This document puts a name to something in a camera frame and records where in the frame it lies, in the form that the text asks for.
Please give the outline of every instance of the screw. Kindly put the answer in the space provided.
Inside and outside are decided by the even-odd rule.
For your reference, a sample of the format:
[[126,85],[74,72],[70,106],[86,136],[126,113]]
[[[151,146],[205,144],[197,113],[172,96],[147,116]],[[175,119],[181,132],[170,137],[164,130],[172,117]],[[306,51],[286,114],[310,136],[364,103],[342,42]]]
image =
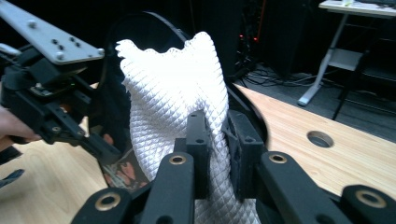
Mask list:
[[63,60],[64,59],[64,53],[63,52],[56,52],[56,58],[58,60]]
[[105,55],[105,50],[104,49],[98,49],[99,55]]
[[28,25],[30,28],[32,28],[32,29],[35,29],[35,28],[37,27],[37,23],[35,22],[35,20],[29,20],[29,21],[27,22],[27,25]]

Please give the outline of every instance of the white towel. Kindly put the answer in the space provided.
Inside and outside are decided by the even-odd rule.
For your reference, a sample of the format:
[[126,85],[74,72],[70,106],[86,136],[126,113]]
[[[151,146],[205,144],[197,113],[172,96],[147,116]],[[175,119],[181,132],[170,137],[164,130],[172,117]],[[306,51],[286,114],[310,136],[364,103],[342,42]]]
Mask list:
[[187,116],[203,109],[213,151],[210,196],[195,203],[195,223],[258,223],[254,200],[238,202],[229,178],[230,154],[220,130],[228,95],[210,36],[201,32],[184,49],[158,53],[141,50],[131,40],[116,46],[131,93],[130,130],[134,153],[149,180],[161,159],[173,151],[176,138],[186,137]]

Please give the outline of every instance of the silver metal plate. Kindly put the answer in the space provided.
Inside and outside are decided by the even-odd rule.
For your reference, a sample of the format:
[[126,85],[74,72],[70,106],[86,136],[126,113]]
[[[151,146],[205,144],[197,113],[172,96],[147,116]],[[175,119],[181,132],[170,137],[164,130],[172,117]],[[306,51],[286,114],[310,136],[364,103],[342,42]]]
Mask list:
[[8,1],[0,0],[0,17],[52,63],[85,62],[105,55],[103,49],[87,44]]

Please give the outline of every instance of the table leg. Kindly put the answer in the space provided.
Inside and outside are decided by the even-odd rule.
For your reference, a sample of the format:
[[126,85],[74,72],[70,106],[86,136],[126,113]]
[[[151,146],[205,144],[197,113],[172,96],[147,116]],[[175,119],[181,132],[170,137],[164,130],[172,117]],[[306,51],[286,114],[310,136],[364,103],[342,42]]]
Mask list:
[[327,66],[329,65],[330,59],[332,58],[332,53],[335,49],[335,46],[337,45],[337,41],[344,29],[344,25],[347,22],[347,14],[344,14],[343,19],[341,19],[341,22],[337,28],[337,31],[335,32],[334,38],[332,39],[332,43],[330,44],[329,49],[326,52],[326,55],[324,56],[323,60],[320,63],[319,71],[317,78],[315,79],[314,84],[308,89],[308,91],[305,92],[305,94],[298,100],[298,105],[301,106],[306,106],[308,103],[311,101],[311,99],[314,97],[314,95],[318,92],[320,89],[320,83],[321,80],[323,79],[324,73],[327,69]]

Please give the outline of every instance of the black metal bracket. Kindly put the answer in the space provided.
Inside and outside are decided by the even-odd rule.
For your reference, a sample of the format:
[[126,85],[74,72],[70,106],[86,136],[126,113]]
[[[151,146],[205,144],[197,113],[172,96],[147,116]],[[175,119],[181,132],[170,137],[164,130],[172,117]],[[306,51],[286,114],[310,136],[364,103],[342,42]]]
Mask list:
[[55,65],[37,50],[27,49],[2,76],[0,104],[46,143],[82,146],[101,164],[111,164],[121,157],[120,151],[95,133],[87,136],[79,126],[93,95],[93,89],[77,76],[85,68],[84,63]]

